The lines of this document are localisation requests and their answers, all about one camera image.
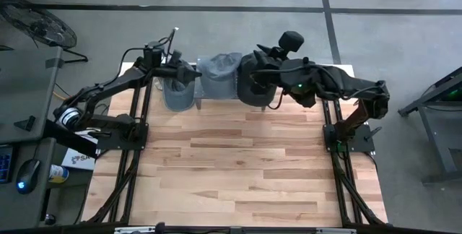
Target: bracket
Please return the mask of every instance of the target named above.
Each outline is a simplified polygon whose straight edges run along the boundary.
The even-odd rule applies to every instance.
[[[341,144],[337,141],[336,131],[334,125],[324,125],[323,135],[326,149],[328,152],[345,152],[346,148],[350,152],[374,152],[375,146],[372,140],[372,135],[375,133],[370,130],[370,126],[362,124],[355,132],[354,137],[347,142]]]
[[[97,148],[100,150],[143,150],[149,131],[148,123],[139,124],[139,138],[135,141],[127,141],[122,137],[120,130],[109,130],[110,137],[98,137]]]

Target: metal stand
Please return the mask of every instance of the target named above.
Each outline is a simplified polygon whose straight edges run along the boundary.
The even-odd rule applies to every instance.
[[[337,121],[342,120],[340,103],[338,102],[338,100],[334,102],[334,108],[335,108],[335,114],[336,114]],[[331,120],[329,104],[325,100],[323,100],[323,111],[324,111],[324,118],[326,120],[326,125],[324,126],[324,128],[327,128],[328,126],[332,124],[332,120]],[[330,150],[331,158],[332,158],[332,165],[334,167],[334,178],[335,178],[335,184],[336,184],[336,190],[337,190],[337,199],[339,201],[339,211],[340,211],[342,225],[345,226],[346,224],[351,223],[348,217],[348,214],[347,214],[347,206],[345,203],[343,186],[345,186],[345,188],[350,193],[350,196],[352,197],[354,221],[356,223],[362,223],[361,215],[363,214],[366,220],[371,225],[372,224],[376,224],[376,225],[385,224],[384,222],[379,220],[374,215],[372,210],[369,209],[369,207],[366,205],[364,200],[361,198],[361,196],[356,191],[356,186],[354,184],[352,161],[349,156],[349,148],[348,148],[348,146],[350,146],[351,143],[348,143],[345,145],[346,145],[346,148],[344,149],[344,151],[339,151],[338,148]],[[341,152],[344,153],[344,163],[345,163],[346,172],[340,166],[339,153]]]
[[[85,55],[83,54],[80,54],[80,53],[76,53],[74,51],[71,51],[69,49],[63,49],[63,51],[67,52],[67,53],[72,53],[76,56],[79,56],[79,57],[82,57],[82,58],[78,58],[78,59],[75,59],[75,60],[69,60],[69,61],[65,61],[64,63],[65,64],[72,64],[72,63],[76,63],[76,62],[88,62],[88,57],[86,57]]]
[[[444,101],[444,97],[462,87],[462,67],[434,84],[435,89],[421,96],[410,105],[399,110],[399,114],[407,117],[413,111],[419,111],[425,131],[431,145],[437,150],[444,172],[440,175],[431,175],[422,179],[424,185],[462,180],[462,171],[457,169],[450,150],[461,150],[456,143],[462,139],[459,123],[462,120],[461,112],[448,112],[434,110],[428,106],[459,107],[460,101]]]
[[[134,89],[134,95],[131,102],[130,113],[131,117],[136,116],[136,108],[138,106],[139,93],[141,88],[136,87]],[[144,93],[143,106],[141,108],[141,124],[146,123],[147,112],[149,109],[149,100],[151,99],[151,90],[152,90],[152,79],[150,79],[148,85],[146,86],[146,91]],[[115,188],[113,193],[106,200],[104,205],[97,211],[95,216],[90,218],[87,222],[102,222],[106,215],[109,213],[109,222],[122,222],[128,224],[128,219],[130,217],[131,203],[134,195],[134,188],[136,183],[136,174],[138,172],[139,158],[141,157],[141,150],[134,150],[134,155],[131,160],[131,163],[126,170],[126,163],[128,159],[128,153],[130,150],[123,150],[121,155],[121,161],[119,163],[117,178],[115,180]],[[117,208],[120,195],[122,190],[128,184],[127,197],[125,201],[125,206],[123,208],[122,216],[119,221],[117,221]]]

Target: gray fabric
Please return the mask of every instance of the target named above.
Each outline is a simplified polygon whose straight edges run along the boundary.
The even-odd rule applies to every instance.
[[[253,84],[253,79],[250,78],[250,72],[253,71],[253,67],[255,67],[256,64],[257,59],[253,53],[249,53],[242,58],[240,66],[237,69],[237,97],[247,105],[265,107],[274,99],[276,86],[273,86],[265,95],[253,94],[250,90],[250,86]]]
[[[193,67],[186,61],[181,60],[188,68]],[[176,79],[163,79],[163,91],[165,106],[171,111],[186,111],[194,104],[194,82],[187,86]]]
[[[201,85],[208,98],[224,100],[236,96],[236,69],[241,53],[218,54],[211,59],[197,62],[202,73]]]

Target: butcher block table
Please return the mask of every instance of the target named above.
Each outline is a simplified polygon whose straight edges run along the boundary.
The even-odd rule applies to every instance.
[[[124,69],[131,65],[125,63]],[[352,75],[351,66],[340,67]],[[128,113],[132,95],[130,90],[115,95],[109,115]],[[341,103],[345,118],[356,108],[353,103]],[[278,110],[265,111],[239,100],[203,100],[201,110],[176,113],[154,87],[147,121],[130,225],[341,226],[331,157],[322,137],[321,100],[303,108],[284,96]],[[96,161],[82,220],[91,218],[114,189],[120,156],[112,150]],[[386,221],[373,162],[362,153],[351,157],[358,192]],[[118,218],[124,201],[125,192]]]

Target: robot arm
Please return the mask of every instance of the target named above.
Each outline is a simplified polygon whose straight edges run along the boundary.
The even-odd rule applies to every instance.
[[[263,53],[253,52],[258,64],[251,72],[252,92],[264,95],[274,86],[281,87],[282,94],[307,108],[315,105],[315,96],[323,100],[358,99],[356,111],[334,125],[336,138],[341,142],[351,139],[354,131],[369,118],[384,117],[390,99],[384,81],[353,78],[340,68],[315,64],[308,57],[288,59],[288,52],[296,52],[302,44],[301,35],[285,32],[279,40],[280,47],[258,45]]]
[[[88,127],[104,127],[131,132],[136,124],[134,118],[127,114],[117,117],[95,115],[97,103],[124,90],[144,87],[153,77],[174,78],[186,85],[201,76],[201,73],[188,69],[179,62],[181,53],[178,51],[173,52],[168,64],[162,64],[164,48],[160,43],[145,46],[143,54],[144,56],[138,57],[134,65],[122,76],[109,82],[85,87],[63,101],[53,112],[56,120],[71,131],[80,131]],[[79,103],[84,103],[83,109],[77,107]]]

